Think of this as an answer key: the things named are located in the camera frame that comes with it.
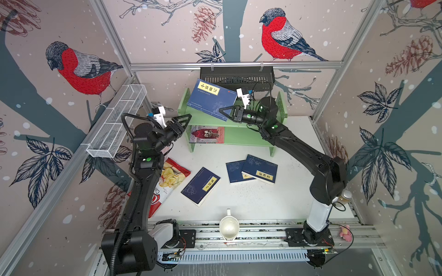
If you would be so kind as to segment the blue book yellow label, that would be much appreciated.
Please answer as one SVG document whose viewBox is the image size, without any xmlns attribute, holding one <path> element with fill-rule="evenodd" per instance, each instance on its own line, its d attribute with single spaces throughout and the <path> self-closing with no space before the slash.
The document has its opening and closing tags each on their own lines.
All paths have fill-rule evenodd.
<svg viewBox="0 0 442 276">
<path fill-rule="evenodd" d="M 187 105 L 207 115 L 227 121 L 227 117 L 219 110 L 233 106 L 237 99 L 237 92 L 198 79 L 190 95 Z"/>
<path fill-rule="evenodd" d="M 278 165 L 253 155 L 246 157 L 241 173 L 261 182 L 274 185 L 276 182 Z"/>
</svg>

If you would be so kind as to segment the pink red illustrated book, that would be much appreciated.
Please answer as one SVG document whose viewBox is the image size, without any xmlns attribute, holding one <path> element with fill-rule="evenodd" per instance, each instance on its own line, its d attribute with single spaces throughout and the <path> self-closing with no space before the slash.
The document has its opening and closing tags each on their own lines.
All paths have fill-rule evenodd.
<svg viewBox="0 0 442 276">
<path fill-rule="evenodd" d="M 224 127 L 194 125 L 190 131 L 189 142 L 192 144 L 223 144 Z"/>
</svg>

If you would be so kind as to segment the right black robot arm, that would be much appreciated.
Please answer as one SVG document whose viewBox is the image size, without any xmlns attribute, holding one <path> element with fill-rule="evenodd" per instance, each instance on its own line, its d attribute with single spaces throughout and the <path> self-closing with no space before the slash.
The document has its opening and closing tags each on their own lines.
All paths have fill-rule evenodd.
<svg viewBox="0 0 442 276">
<path fill-rule="evenodd" d="M 328 228 L 328 217 L 333 203 L 346 188 L 347 170 L 343 159 L 332 158 L 297 138 L 277 119 L 279 107 L 272 97 L 260 100 L 256 110 L 235 105 L 220 108 L 219 112 L 236 123 L 258 126 L 263 140 L 284 150 L 303 164 L 313 175 L 310 193 L 314 198 L 306 220 L 306 228 L 320 233 Z"/>
</svg>

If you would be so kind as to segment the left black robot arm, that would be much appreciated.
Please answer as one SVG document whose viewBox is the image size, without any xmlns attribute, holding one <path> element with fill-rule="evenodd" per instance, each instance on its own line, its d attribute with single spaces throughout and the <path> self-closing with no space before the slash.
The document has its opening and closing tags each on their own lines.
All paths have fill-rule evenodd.
<svg viewBox="0 0 442 276">
<path fill-rule="evenodd" d="M 162 152 L 185 133 L 191 115 L 170 119 L 165 127 L 152 117 L 143 117 L 142 123 L 131 131 L 126 118 L 121 116 L 124 129 L 132 143 L 132 161 L 128 170 L 134 181 L 131 195 L 125 206 L 120 223 L 113 233 L 102 238 L 101 249 L 112 276 L 153 270 L 157 263 L 158 249 L 165 243 L 179 239 L 175 220 L 167 220 L 154 231 L 148 231 L 147 220 L 160 180 L 165 155 Z"/>
</svg>

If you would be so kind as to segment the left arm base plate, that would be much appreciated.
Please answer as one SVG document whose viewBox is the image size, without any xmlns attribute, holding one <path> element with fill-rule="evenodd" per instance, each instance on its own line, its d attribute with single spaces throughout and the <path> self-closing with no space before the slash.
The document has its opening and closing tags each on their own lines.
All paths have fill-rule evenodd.
<svg viewBox="0 0 442 276">
<path fill-rule="evenodd" d="M 196 230 L 180 230 L 178 241 L 167 242 L 162 249 L 194 248 L 196 243 Z"/>
</svg>

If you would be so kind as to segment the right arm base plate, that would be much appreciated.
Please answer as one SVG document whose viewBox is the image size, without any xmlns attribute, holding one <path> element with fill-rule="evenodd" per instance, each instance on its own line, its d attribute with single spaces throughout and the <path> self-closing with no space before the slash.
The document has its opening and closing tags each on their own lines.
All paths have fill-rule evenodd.
<svg viewBox="0 0 442 276">
<path fill-rule="evenodd" d="M 329 228 L 321 232 L 315 232 L 311 229 L 287 228 L 285 229 L 285 242 L 289 247 L 334 247 L 333 237 Z"/>
</svg>

